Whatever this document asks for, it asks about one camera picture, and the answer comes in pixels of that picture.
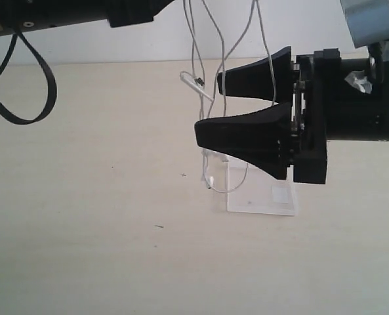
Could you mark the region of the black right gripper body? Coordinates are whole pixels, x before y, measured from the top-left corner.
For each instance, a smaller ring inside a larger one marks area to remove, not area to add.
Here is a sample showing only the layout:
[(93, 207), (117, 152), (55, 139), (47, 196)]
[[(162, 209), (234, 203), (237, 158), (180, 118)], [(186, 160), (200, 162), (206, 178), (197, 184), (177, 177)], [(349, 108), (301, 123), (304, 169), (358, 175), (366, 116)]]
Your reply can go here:
[(325, 97), (331, 82), (329, 72), (340, 68), (338, 49), (323, 49), (298, 55), (293, 71), (293, 122), (289, 163), (293, 181), (325, 184), (328, 152)]

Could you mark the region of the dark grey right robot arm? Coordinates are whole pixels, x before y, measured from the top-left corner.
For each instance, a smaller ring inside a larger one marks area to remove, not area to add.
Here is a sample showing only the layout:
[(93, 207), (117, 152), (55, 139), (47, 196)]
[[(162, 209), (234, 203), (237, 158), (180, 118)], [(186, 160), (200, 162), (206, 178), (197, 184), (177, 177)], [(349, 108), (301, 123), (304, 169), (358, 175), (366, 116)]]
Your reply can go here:
[(380, 51), (343, 59), (337, 49), (271, 57), (217, 77), (222, 95), (274, 100), (248, 114), (202, 119), (199, 147), (246, 161), (278, 180), (325, 184), (330, 140), (389, 142), (389, 61)]

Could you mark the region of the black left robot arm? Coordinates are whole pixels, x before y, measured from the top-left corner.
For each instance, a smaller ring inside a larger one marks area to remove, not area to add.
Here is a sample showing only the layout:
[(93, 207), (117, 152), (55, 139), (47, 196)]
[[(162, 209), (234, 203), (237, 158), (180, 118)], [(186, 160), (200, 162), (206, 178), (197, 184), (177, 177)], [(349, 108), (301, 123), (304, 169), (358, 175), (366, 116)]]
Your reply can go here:
[(0, 1), (0, 37), (16, 30), (49, 28), (106, 20), (111, 28), (153, 22), (171, 1), (17, 0)]

